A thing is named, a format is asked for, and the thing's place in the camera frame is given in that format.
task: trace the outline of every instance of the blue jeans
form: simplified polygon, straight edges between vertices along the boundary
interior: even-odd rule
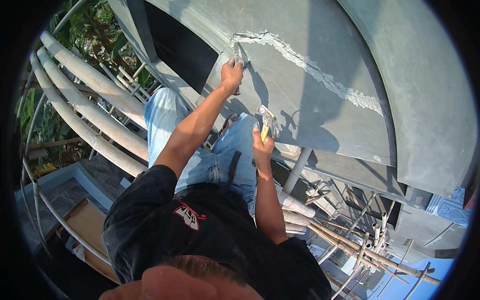
[[[189,113],[178,95],[167,87],[156,91],[147,102],[145,122],[148,126],[149,168],[165,147],[175,127]],[[258,120],[242,113],[238,120],[217,139],[212,152],[204,149],[203,146],[198,148],[183,169],[175,192],[180,192],[188,185],[196,183],[226,183],[233,155],[235,151],[239,151],[241,156],[230,190],[240,194],[248,204],[249,211],[252,212],[255,207],[253,195],[257,183],[256,167],[252,163],[253,127],[258,127]]]

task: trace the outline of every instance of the crack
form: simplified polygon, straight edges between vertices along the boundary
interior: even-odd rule
[[[234,33],[228,45],[233,47],[233,42],[269,44],[278,50],[283,57],[303,68],[305,72],[310,74],[318,82],[323,83],[328,90],[337,94],[341,99],[349,100],[356,106],[374,110],[381,116],[384,115],[382,105],[377,97],[366,96],[353,88],[345,87],[341,83],[336,83],[333,75],[322,72],[315,61],[312,61],[308,56],[304,57],[298,54],[283,39],[280,39],[278,35],[268,30],[259,33],[250,31]]]

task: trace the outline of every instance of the hand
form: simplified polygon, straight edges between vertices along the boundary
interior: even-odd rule
[[[270,166],[270,159],[272,157],[273,147],[275,142],[267,135],[265,142],[262,142],[260,130],[253,129],[253,159],[257,165],[258,172],[272,172]]]
[[[243,62],[239,61],[233,67],[235,61],[231,58],[222,66],[222,82],[220,86],[226,88],[230,95],[233,95],[237,87],[241,84],[243,78]]]

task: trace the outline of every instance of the printed logo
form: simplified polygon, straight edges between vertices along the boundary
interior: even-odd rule
[[[185,224],[193,230],[198,230],[200,225],[198,220],[205,220],[207,217],[205,215],[199,216],[193,209],[188,207],[187,204],[180,201],[182,206],[176,208],[173,213],[183,217]]]

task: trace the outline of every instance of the yellow object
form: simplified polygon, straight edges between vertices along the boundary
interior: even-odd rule
[[[262,133],[260,134],[260,137],[262,138],[262,142],[265,142],[265,139],[267,138],[268,129],[269,127],[265,125],[262,127]]]
[[[57,170],[57,168],[52,163],[43,164],[42,168],[39,166],[35,167],[35,175],[40,178],[45,174],[51,173]]]

